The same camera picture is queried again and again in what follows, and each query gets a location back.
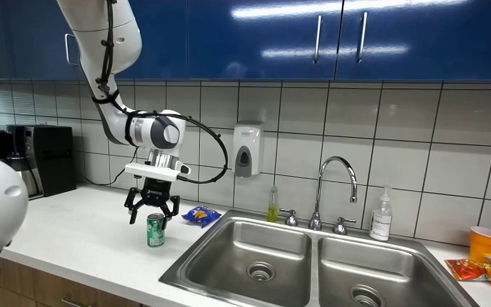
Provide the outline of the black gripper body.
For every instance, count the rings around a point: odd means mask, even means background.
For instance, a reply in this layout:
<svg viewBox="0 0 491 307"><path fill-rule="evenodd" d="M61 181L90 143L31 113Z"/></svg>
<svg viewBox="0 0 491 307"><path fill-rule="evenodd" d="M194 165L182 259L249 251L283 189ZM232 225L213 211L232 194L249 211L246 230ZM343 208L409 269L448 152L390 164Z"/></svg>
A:
<svg viewBox="0 0 491 307"><path fill-rule="evenodd" d="M169 200L169 189L167 181L147 177L140 191L140 201L148 206L162 206Z"/></svg>

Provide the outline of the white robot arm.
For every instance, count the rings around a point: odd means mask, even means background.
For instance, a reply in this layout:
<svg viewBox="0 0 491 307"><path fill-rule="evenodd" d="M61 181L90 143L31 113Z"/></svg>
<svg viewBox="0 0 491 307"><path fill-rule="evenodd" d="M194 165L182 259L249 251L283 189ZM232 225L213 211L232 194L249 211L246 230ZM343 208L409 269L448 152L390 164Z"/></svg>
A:
<svg viewBox="0 0 491 307"><path fill-rule="evenodd" d="M174 181L188 172L179 162L186 131L176 111L140 111L123 104L116 75L130 68L142 53L142 34L128 0L56 0L80 51L80 66L104 131L114 143L147 148L145 164L131 162L126 172L145 179L124 201L130 211L157 206L165 217L179 213L179 198L171 193ZM27 188L9 164L0 160L0 252L12 242L27 213Z"/></svg>

